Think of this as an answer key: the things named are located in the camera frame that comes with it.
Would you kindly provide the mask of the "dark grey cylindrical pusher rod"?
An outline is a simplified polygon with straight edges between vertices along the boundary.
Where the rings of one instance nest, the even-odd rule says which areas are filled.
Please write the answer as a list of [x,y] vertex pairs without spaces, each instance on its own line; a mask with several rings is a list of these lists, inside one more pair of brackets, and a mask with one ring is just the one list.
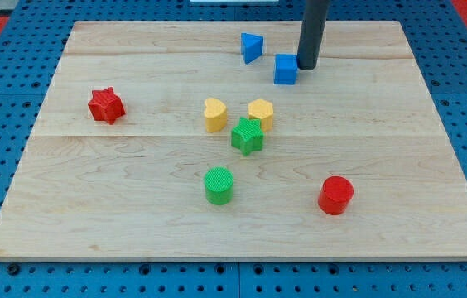
[[330,0],[306,0],[297,49],[297,65],[301,70],[317,66]]

